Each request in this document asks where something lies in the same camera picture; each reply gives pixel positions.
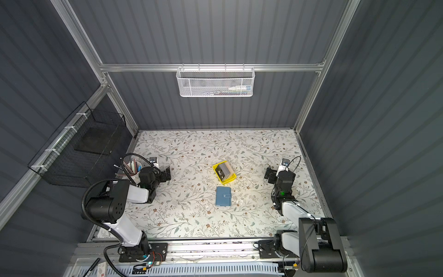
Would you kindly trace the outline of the yellow plastic card tray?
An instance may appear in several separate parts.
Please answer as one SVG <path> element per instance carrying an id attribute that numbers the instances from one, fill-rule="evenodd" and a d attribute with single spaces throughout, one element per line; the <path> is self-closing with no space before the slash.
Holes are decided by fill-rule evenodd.
<path id="1" fill-rule="evenodd" d="M 212 166 L 222 185 L 227 185 L 236 179 L 236 174 L 228 161 L 220 162 Z"/>

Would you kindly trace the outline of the blue leather card holder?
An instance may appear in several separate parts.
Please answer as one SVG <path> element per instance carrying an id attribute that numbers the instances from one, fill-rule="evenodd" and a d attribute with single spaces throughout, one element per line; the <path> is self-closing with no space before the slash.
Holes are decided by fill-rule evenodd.
<path id="1" fill-rule="evenodd" d="M 217 187 L 216 188 L 216 206 L 218 207 L 230 207 L 231 206 L 231 188 L 230 187 Z"/>

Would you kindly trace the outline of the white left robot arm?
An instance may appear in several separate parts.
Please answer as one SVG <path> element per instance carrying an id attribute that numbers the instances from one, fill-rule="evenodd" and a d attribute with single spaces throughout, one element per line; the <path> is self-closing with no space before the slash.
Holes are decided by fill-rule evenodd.
<path id="1" fill-rule="evenodd" d="M 81 200 L 83 218 L 115 236 L 124 248 L 140 248 L 148 251 L 146 235 L 125 214 L 126 203 L 151 204 L 157 187 L 171 180 L 171 168 L 159 171 L 155 167 L 143 167 L 138 174 L 140 182 L 132 179 L 108 179 L 91 185 Z"/>

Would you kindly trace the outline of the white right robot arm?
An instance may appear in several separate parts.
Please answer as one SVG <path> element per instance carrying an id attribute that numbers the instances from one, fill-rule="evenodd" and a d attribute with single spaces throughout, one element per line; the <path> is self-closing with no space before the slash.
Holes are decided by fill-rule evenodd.
<path id="1" fill-rule="evenodd" d="M 264 179 L 273 185 L 274 209 L 296 225 L 296 231 L 278 230 L 272 240 L 259 241 L 260 257 L 297 257 L 301 270 L 307 273 L 346 272 L 347 257 L 335 220 L 313 215 L 295 199 L 295 173 L 283 165 L 277 170 L 269 166 Z"/>

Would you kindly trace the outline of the white pen cup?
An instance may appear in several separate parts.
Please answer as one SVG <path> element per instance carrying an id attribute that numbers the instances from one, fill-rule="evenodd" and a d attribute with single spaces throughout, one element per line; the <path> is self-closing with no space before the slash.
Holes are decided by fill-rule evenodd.
<path id="1" fill-rule="evenodd" d="M 143 166 L 139 161 L 132 159 L 128 162 L 123 161 L 123 165 L 121 167 L 126 175 L 130 177 L 137 177 Z"/>

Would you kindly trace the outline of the pens in cup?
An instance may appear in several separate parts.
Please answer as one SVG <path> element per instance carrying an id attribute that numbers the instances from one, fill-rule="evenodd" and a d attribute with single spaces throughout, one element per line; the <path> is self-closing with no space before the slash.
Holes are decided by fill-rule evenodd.
<path id="1" fill-rule="evenodd" d="M 113 167 L 117 168 L 123 173 L 128 173 L 131 177 L 137 175 L 142 169 L 142 164 L 135 158 L 129 158 L 123 162 L 123 165 L 114 164 Z"/>

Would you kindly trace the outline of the white tube in basket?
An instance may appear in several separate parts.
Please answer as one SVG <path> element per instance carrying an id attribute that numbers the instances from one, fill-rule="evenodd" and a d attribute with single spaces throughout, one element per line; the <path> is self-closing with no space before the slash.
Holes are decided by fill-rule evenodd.
<path id="1" fill-rule="evenodd" d="M 214 91 L 216 94 L 248 94 L 253 91 L 253 87 L 251 85 L 236 85 L 233 87 L 228 87 L 225 90 Z"/>

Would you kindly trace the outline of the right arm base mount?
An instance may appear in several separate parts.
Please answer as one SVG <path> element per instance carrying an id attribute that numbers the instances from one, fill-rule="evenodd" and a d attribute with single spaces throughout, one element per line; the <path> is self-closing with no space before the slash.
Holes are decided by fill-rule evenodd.
<path id="1" fill-rule="evenodd" d="M 298 258 L 296 254 L 281 248 L 275 240 L 259 240 L 254 242 L 253 246 L 258 250 L 261 259 Z"/>

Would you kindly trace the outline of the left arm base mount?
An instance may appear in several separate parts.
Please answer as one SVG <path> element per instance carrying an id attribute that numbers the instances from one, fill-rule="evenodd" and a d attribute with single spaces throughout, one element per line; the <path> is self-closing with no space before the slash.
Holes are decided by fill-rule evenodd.
<path id="1" fill-rule="evenodd" d="M 168 243 L 149 243 L 136 247 L 120 247 L 120 263 L 135 262 L 165 262 L 168 251 Z"/>

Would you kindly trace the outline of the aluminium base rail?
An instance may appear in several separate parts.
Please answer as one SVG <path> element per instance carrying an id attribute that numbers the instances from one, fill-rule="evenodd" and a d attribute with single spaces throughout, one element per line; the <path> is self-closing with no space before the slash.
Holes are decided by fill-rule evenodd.
<path id="1" fill-rule="evenodd" d="M 209 239 L 152 239 L 154 244 L 166 243 L 167 253 L 162 254 L 166 264 L 259 262 L 258 242 L 270 241 L 270 237 L 209 238 Z M 111 239 L 96 239 L 79 243 L 69 262 L 70 265 L 88 264 L 103 257 L 105 247 L 115 244 Z"/>

